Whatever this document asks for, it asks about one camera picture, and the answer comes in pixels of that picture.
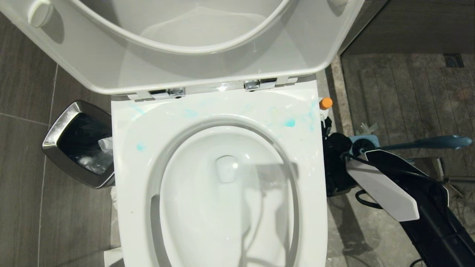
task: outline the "trash can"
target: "trash can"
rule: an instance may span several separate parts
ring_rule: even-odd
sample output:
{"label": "trash can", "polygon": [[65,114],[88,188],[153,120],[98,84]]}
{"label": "trash can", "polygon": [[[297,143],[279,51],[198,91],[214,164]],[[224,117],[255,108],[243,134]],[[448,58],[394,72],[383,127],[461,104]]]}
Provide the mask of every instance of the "trash can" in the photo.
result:
{"label": "trash can", "polygon": [[[73,102],[51,126],[43,152],[59,168],[92,188],[113,185],[112,118],[84,101]],[[99,145],[110,141],[110,145]]]}

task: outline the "toilet bowl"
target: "toilet bowl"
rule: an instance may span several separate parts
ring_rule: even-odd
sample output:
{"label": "toilet bowl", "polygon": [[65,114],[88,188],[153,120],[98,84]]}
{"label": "toilet bowl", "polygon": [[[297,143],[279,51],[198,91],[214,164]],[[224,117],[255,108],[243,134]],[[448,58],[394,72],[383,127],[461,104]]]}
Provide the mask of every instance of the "toilet bowl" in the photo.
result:
{"label": "toilet bowl", "polygon": [[324,266],[326,193],[314,79],[112,101],[126,266]]}
{"label": "toilet bowl", "polygon": [[323,267],[314,74],[364,0],[0,0],[112,96],[127,267]]}

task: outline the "orange bottle cap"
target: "orange bottle cap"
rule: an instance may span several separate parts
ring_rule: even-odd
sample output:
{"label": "orange bottle cap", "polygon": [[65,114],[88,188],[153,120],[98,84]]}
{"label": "orange bottle cap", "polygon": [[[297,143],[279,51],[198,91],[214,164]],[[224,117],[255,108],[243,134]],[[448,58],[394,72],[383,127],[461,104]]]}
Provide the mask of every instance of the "orange bottle cap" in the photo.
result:
{"label": "orange bottle cap", "polygon": [[333,100],[329,97],[325,97],[320,101],[320,109],[327,110],[333,106]]}

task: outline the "tile grout line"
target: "tile grout line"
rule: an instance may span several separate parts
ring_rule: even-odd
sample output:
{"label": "tile grout line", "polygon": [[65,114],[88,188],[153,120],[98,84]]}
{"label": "tile grout line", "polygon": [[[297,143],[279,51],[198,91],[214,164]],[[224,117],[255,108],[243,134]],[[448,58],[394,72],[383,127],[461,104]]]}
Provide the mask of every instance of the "tile grout line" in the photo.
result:
{"label": "tile grout line", "polygon": [[27,122],[31,122],[31,123],[41,124],[41,125],[44,125],[44,126],[48,126],[48,124],[46,124],[46,123],[41,123],[41,122],[36,122],[36,121],[32,121],[32,120],[25,119],[25,118],[16,117],[16,116],[13,116],[13,115],[10,115],[10,114],[0,113],[0,115],[7,116],[7,117],[10,117],[10,118],[19,119],[19,120],[23,120],[23,121],[27,121]]}
{"label": "tile grout line", "polygon": [[[58,64],[56,64],[55,76],[53,78],[53,93],[51,94],[51,106],[49,107],[49,119],[48,119],[48,128],[51,124],[51,113],[53,112],[53,101],[55,99],[55,89],[56,89],[56,77],[58,75]],[[45,191],[45,174],[46,174],[46,155],[44,156],[43,162],[43,181],[41,183],[41,200],[39,202],[39,224],[38,224],[38,261],[37,266],[39,267],[39,245],[41,243],[41,215],[43,213],[43,193]]]}

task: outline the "toilet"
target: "toilet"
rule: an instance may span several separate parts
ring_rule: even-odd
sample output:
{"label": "toilet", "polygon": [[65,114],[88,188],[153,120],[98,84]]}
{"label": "toilet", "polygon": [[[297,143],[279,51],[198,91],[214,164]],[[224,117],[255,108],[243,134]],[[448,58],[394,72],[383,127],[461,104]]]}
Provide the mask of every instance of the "toilet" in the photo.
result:
{"label": "toilet", "polygon": [[127,267],[324,267],[314,74],[363,0],[0,0],[112,96]]}

